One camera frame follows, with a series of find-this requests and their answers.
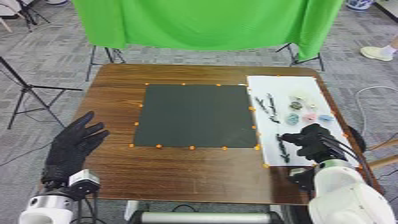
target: floor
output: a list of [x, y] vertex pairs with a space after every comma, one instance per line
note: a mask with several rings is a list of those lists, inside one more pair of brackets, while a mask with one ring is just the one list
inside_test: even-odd
[[[91, 45], [86, 40], [84, 28], [73, 5], [56, 7], [41, 1], [36, 9], [50, 19], [52, 24], [41, 21], [34, 32], [27, 32], [24, 20], [8, 20], [15, 29], [9, 34], [0, 27], [0, 54], [29, 82], [88, 90], [86, 82]], [[322, 55], [327, 71], [322, 78], [340, 106], [349, 124], [361, 129], [363, 117], [356, 106], [356, 92], [370, 86], [398, 88], [398, 63], [374, 61], [359, 55], [359, 48], [367, 45], [384, 46], [395, 37], [398, 26], [377, 8], [358, 13], [345, 8], [340, 12], [336, 24], [327, 37]], [[132, 64], [198, 64], [230, 66], [288, 66], [288, 53], [276, 53], [276, 49], [251, 49], [228, 52], [198, 52], [187, 50], [157, 49], [130, 46], [125, 58]], [[107, 63], [105, 53], [98, 54], [96, 61]], [[317, 62], [304, 66], [319, 69]], [[0, 74], [0, 163], [9, 161], [29, 150], [41, 148], [52, 141], [61, 126], [52, 122], [45, 112], [31, 113], [31, 117], [18, 116], [13, 130], [8, 122], [15, 109], [20, 88]], [[41, 91], [48, 100], [54, 91]], [[84, 99], [84, 92], [68, 92], [54, 106], [61, 120], [68, 123]], [[363, 93], [361, 102], [367, 111], [368, 131], [367, 142], [370, 145], [384, 142], [398, 132], [398, 94], [384, 89]], [[36, 107], [32, 99], [24, 103], [27, 108]], [[0, 223], [15, 223], [24, 210], [27, 199], [36, 191], [41, 176], [43, 161], [48, 147], [38, 150], [15, 162], [0, 167]], [[367, 152], [368, 161], [395, 155], [397, 148]], [[375, 170], [390, 200], [398, 196], [398, 164]], [[123, 221], [125, 201], [102, 201], [102, 215], [109, 223]], [[152, 210], [169, 211], [176, 203], [152, 202]], [[398, 199], [391, 202], [398, 214]], [[194, 205], [201, 211], [267, 211], [267, 206], [249, 205]]]

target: dark gray mat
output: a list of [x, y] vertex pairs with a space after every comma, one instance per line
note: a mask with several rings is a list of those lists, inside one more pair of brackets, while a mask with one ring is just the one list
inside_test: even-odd
[[256, 146], [246, 86], [152, 85], [134, 143], [137, 146]]

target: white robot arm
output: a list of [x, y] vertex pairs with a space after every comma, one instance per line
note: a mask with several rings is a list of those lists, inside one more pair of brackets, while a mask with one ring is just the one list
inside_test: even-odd
[[317, 168], [306, 171], [315, 175], [317, 196], [310, 202], [313, 223], [395, 224], [388, 200], [347, 162], [329, 130], [313, 124], [301, 134], [285, 134], [283, 139], [303, 146], [299, 155], [319, 162]]

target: wooden table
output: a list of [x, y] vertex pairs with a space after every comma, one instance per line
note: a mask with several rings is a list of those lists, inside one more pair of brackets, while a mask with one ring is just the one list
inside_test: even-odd
[[[130, 147], [141, 116], [146, 83], [242, 84], [247, 75], [313, 76], [347, 133], [349, 127], [315, 70], [279, 67], [105, 65], [77, 117], [96, 112], [111, 136], [88, 159], [102, 178], [107, 199], [260, 204], [306, 204], [308, 196], [287, 180], [288, 168], [263, 168], [262, 151], [221, 148]], [[359, 147], [349, 137], [356, 151]]]

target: cable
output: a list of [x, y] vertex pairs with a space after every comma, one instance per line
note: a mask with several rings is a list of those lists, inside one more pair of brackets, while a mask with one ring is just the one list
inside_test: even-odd
[[6, 77], [9, 78], [9, 80], [16, 83], [18, 86], [22, 86], [22, 84], [16, 82], [16, 80], [11, 78], [11, 76], [8, 75], [6, 71], [0, 69], [0, 72], [4, 73]]
[[377, 145], [377, 148], [381, 148], [381, 147], [391, 142], [391, 140], [395, 139], [397, 135], [398, 135], [398, 132], [397, 132], [397, 133], [393, 134], [393, 136], [390, 137], [390, 140], [388, 140], [384, 143], [381, 143], [381, 144]]
[[374, 87], [368, 87], [365, 89], [361, 89], [356, 93], [356, 102], [358, 102], [358, 107], [359, 107], [359, 111], [361, 111], [361, 115], [363, 115], [363, 123], [365, 123], [365, 126], [363, 126], [363, 131], [361, 131], [361, 135], [365, 136], [365, 132], [367, 132], [367, 129], [368, 129], [368, 122], [367, 122], [367, 114], [365, 114], [365, 108], [363, 108], [363, 105], [361, 105], [361, 101], [359, 101], [359, 94], [370, 90], [370, 89], [377, 89], [377, 88], [384, 88], [384, 89], [390, 89], [393, 91], [398, 92], [398, 89], [395, 89], [393, 87], [390, 86], [374, 86]]
[[194, 212], [199, 212], [199, 211], [196, 210], [196, 208], [194, 208], [191, 205], [187, 205], [187, 204], [178, 205], [178, 207], [173, 209], [173, 212], [176, 212], [178, 208], [182, 208], [182, 207], [189, 207], [189, 208], [192, 209]]
[[372, 172], [370, 172], [370, 168], [368, 168], [368, 166], [367, 166], [367, 162], [365, 162], [365, 160], [363, 160], [363, 157], [358, 156], [358, 153], [354, 152], [351, 146], [349, 146], [338, 139], [329, 138], [329, 137], [324, 136], [324, 135], [322, 135], [322, 137], [324, 137], [326, 139], [329, 139], [331, 141], [335, 141], [336, 143], [340, 143], [340, 144], [347, 147], [347, 149], [351, 150], [351, 152], [354, 153], [354, 154], [352, 154], [343, 148], [340, 148], [340, 149], [345, 151], [345, 153], [352, 156], [352, 158], [358, 160], [358, 162], [359, 162], [359, 164], [361, 164], [361, 166], [363, 166], [363, 168], [365, 168], [365, 175], [367, 175], [367, 179], [368, 179], [368, 181], [367, 181], [367, 182], [368, 182], [368, 185], [370, 185], [372, 187], [375, 187], [375, 186], [374, 186], [374, 179], [372, 179]]
[[377, 178], [377, 180], [381, 180], [384, 177], [391, 176], [397, 172], [398, 172], [398, 170], [395, 170], [390, 174], [384, 174], [384, 175]]
[[107, 224], [107, 222], [98, 218], [96, 221], [100, 221], [102, 224]]
[[398, 196], [390, 200], [390, 203], [397, 200]]
[[32, 152], [36, 152], [36, 151], [40, 151], [41, 149], [45, 149], [47, 148], [47, 146], [52, 144], [52, 142], [45, 145], [45, 146], [41, 146], [38, 149], [32, 149], [31, 151], [27, 151], [20, 156], [16, 156], [8, 162], [4, 162], [2, 164], [0, 164], [0, 167], [2, 166], [6, 166], [15, 160], [18, 160], [25, 155], [29, 155]]
[[84, 212], [84, 206], [82, 201], [79, 201], [79, 218], [77, 218], [79, 224], [82, 224], [82, 212]]
[[[27, 101], [29, 101], [29, 98], [31, 98], [31, 95], [27, 96], [27, 99], [24, 100], [24, 103], [22, 103], [22, 106], [24, 106], [24, 110], [25, 110], [25, 111], [29, 110], [29, 109], [27, 109]], [[29, 115], [29, 112], [25, 112], [24, 114], [25, 114], [25, 116], [27, 116], [32, 120], [36, 120], [36, 121], [41, 122], [41, 123], [52, 123], [52, 122], [57, 122], [57, 121], [43, 121], [43, 120], [40, 120], [38, 118], [34, 118], [34, 117]]]

